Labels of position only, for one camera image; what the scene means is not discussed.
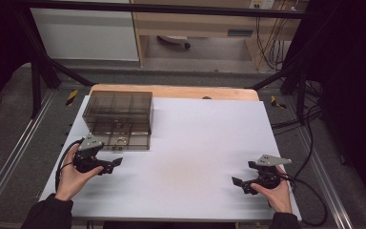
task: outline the transparent plastic drawer organizer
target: transparent plastic drawer organizer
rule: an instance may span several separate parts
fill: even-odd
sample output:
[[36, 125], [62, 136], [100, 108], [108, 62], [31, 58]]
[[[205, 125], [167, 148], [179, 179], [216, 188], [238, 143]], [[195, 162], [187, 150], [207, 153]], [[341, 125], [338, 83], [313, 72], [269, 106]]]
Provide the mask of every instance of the transparent plastic drawer organizer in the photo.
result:
[[153, 93], [95, 91], [83, 119], [104, 149], [149, 150]]

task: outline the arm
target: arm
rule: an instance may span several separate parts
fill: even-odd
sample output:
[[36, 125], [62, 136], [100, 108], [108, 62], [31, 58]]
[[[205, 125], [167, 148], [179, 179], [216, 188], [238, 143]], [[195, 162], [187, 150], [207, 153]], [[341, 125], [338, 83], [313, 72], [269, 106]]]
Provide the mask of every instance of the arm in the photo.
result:
[[[68, 151], [64, 165], [72, 163], [79, 145], [76, 144]], [[56, 194], [51, 194], [46, 200], [34, 204], [22, 225], [22, 229], [70, 229], [71, 209], [73, 202], [71, 199], [83, 188], [88, 180], [96, 176], [103, 167], [97, 167], [82, 174], [73, 166], [63, 167], [61, 179]]]
[[[285, 172], [276, 166], [280, 174]], [[290, 202], [290, 190], [286, 180], [281, 179], [280, 184], [274, 189], [266, 189], [261, 185], [253, 183], [252, 188], [267, 198], [272, 208], [275, 210], [273, 223], [270, 229], [297, 229], [301, 228], [298, 219], [293, 215], [293, 208]]]

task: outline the hand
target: hand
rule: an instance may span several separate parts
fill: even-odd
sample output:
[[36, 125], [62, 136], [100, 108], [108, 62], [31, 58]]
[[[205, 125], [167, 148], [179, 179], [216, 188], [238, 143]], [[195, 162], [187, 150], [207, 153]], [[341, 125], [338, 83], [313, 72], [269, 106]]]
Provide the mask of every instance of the hand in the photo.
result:
[[[64, 164], [72, 163], [73, 157], [78, 151], [79, 144], [75, 144], [70, 148], [64, 159]], [[58, 190], [55, 198], [69, 201], [71, 200], [88, 182], [88, 180], [103, 170], [102, 166], [96, 167], [89, 172], [82, 174], [70, 164], [65, 166], [61, 171], [61, 179], [59, 181]]]
[[[285, 174], [280, 166], [276, 165], [277, 171], [280, 174]], [[264, 195], [269, 201], [270, 205], [276, 212], [292, 213], [293, 208], [290, 202], [290, 191], [287, 180], [281, 179], [280, 184], [274, 189], [266, 189], [261, 185], [253, 183], [251, 185], [258, 193]]]

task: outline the white wall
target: white wall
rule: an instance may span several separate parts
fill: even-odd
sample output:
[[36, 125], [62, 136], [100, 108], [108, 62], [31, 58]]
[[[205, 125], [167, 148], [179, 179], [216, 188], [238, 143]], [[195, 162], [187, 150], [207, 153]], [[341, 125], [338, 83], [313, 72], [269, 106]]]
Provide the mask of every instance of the white wall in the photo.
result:
[[[129, 0], [95, 0], [129, 3]], [[59, 59], [131, 60], [138, 54], [130, 12], [31, 9], [47, 53]]]

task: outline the black sleeve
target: black sleeve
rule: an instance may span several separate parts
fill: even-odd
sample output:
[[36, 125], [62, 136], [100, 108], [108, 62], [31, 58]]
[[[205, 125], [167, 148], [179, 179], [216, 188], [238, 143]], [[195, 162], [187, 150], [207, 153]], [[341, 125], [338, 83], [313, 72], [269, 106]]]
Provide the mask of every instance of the black sleeve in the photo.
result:
[[61, 201], [51, 194], [34, 204], [21, 229], [71, 229], [73, 202]]
[[274, 213], [273, 223], [269, 229], [298, 229], [301, 228], [296, 215], [290, 213]]

